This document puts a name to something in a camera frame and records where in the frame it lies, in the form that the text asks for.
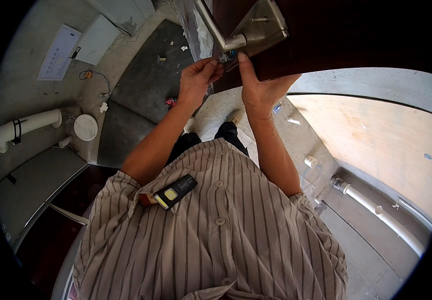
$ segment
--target shirt button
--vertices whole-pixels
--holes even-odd
[[[216,224],[217,224],[217,225],[221,226],[221,225],[223,225],[224,223],[226,223],[226,220],[225,220],[225,219],[223,219],[223,218],[216,219]]]
[[[224,285],[224,286],[226,286],[226,285],[230,284],[231,281],[232,281],[231,278],[224,278],[224,279],[221,281],[221,284]]]

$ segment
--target person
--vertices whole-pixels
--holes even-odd
[[[177,104],[94,201],[74,263],[80,299],[345,298],[343,249],[273,123],[273,105],[300,74],[260,82],[247,55],[238,59],[261,168],[237,138],[242,111],[212,141],[190,119],[223,66],[207,58],[184,69]],[[143,205],[142,195],[187,174],[197,185],[173,207]]]

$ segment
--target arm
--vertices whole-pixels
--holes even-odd
[[[260,82],[246,54],[240,52],[238,58],[243,81],[242,100],[258,145],[261,171],[285,195],[302,193],[299,174],[274,126],[271,113],[274,104],[301,74]]]
[[[163,169],[174,143],[193,112],[201,105],[208,84],[219,79],[223,65],[213,58],[197,61],[181,73],[177,104],[163,120],[131,151],[121,171],[145,185]]]

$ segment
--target red object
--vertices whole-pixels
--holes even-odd
[[[164,104],[169,106],[170,108],[173,107],[177,102],[177,98],[175,97],[168,97],[164,100]]]

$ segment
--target wooden door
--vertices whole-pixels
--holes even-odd
[[[256,0],[213,0],[213,15],[229,36]],[[432,73],[432,12],[414,1],[276,0],[289,38],[252,57],[259,79],[313,71],[393,67]],[[219,49],[214,46],[217,55]],[[241,86],[235,68],[214,92]]]

